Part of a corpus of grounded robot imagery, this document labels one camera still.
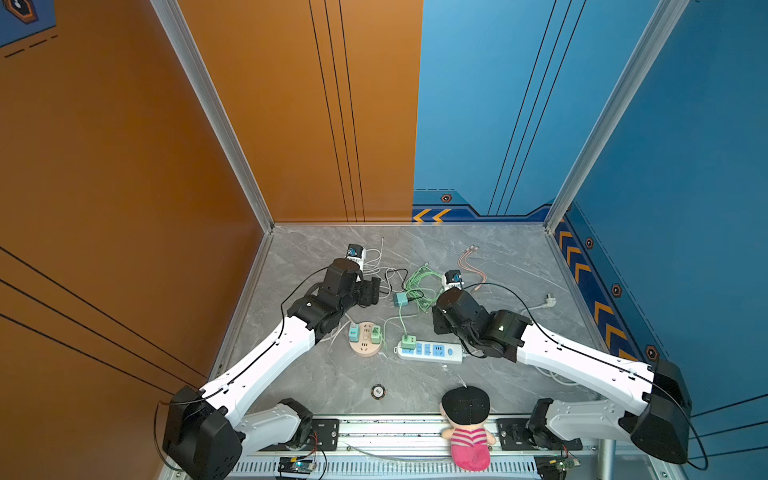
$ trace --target vent grille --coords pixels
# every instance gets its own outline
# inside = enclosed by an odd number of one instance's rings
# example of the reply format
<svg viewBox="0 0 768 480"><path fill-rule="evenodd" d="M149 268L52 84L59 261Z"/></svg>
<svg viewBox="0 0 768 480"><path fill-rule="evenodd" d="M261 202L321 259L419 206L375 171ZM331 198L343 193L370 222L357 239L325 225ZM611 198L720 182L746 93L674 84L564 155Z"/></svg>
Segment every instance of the vent grille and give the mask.
<svg viewBox="0 0 768 480"><path fill-rule="evenodd" d="M319 472L323 469L323 460L319 461ZM238 462L230 477L238 478L275 478L277 460L255 460ZM358 478L540 478L533 457L515 456L491 460L491 466L484 472L467 472L456 466L452 460L397 462L378 458L359 456L336 457L328 462L328 469L323 480L357 480Z"/></svg>

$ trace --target white power strip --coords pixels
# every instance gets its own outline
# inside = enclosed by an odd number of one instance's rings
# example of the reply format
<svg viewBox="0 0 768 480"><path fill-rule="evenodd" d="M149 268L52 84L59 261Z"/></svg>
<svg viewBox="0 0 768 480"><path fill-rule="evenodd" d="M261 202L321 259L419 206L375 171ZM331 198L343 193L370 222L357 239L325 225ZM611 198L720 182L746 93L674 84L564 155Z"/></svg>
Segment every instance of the white power strip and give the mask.
<svg viewBox="0 0 768 480"><path fill-rule="evenodd" d="M464 350L462 350L462 346L458 343L421 342L416 340L415 349L403 349L402 340L400 340L397 342L395 352L401 359L419 360L422 362L459 364L464 359Z"/></svg>

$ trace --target pink striped shirt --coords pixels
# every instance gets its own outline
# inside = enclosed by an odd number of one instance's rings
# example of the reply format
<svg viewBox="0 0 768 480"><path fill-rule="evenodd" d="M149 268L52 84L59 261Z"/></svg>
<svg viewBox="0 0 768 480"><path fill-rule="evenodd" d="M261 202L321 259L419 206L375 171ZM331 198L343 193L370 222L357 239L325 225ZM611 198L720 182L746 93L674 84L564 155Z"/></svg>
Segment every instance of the pink striped shirt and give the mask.
<svg viewBox="0 0 768 480"><path fill-rule="evenodd" d="M456 429L451 435L451 446L473 447L475 445L487 445L488 437L485 429L469 430Z"/></svg>

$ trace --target gray marble floor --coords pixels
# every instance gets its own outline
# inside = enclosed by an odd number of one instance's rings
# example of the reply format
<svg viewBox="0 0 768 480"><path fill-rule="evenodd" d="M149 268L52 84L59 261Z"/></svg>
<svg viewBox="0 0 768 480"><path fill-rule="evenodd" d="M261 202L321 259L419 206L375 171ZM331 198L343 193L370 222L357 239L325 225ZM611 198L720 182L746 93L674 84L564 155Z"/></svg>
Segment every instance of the gray marble floor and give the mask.
<svg viewBox="0 0 768 480"><path fill-rule="evenodd" d="M439 225L401 227L277 227L259 279L253 301L236 340L230 364L248 353L280 321L279 304L310 272L342 257L348 243L366 248L384 249L382 266L405 267L413 271L429 262L438 272L457 268L465 248L479 250L470 264L484 270L488 281L509 286L529 306L544 302L551 293L555 307L533 312L543 326L573 340L593 346L594 341L578 312L556 258L547 245L540 225ZM322 279L318 273L313 282ZM422 285L439 286L438 279ZM479 275L464 273L465 282L479 281ZM312 282L286 305L306 291ZM521 310L520 303L504 290L484 286L474 297L488 311L506 308ZM403 315L415 313L416 307L404 307ZM382 300L367 309L358 306L349 311L356 322L383 320L397 315L392 301ZM432 331L432 317L421 313L406 319L409 333L418 339L438 339ZM534 368L506 359L467 357L461 365L401 360L392 351L402 329L390 322L386 329L389 348L376 356L361 358L349 348L346 332L331 346L320 343L291 364L251 407L251 412L268 409L281 399L293 397L316 414L353 413L435 413L443 393L460 386L462 381L484 389L491 397L494 412L530 412L543 397L581 401L597 396L580 386L561 386ZM456 342L454 336L441 336L444 342ZM386 387L384 399L371 394L375 384Z"/></svg>

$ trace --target plush doll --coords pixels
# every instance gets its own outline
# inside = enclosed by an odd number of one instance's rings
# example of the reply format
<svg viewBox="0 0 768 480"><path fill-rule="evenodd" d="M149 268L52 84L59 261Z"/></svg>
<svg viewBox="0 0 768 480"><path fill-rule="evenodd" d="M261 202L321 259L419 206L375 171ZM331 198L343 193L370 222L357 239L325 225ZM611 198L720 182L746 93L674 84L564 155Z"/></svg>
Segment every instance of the plush doll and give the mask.
<svg viewBox="0 0 768 480"><path fill-rule="evenodd" d="M488 446L496 438L483 425L491 413L488 394L476 386L453 389L442 397L440 413L450 422L442 437L451 441L451 457L459 467L481 472L491 464Z"/></svg>

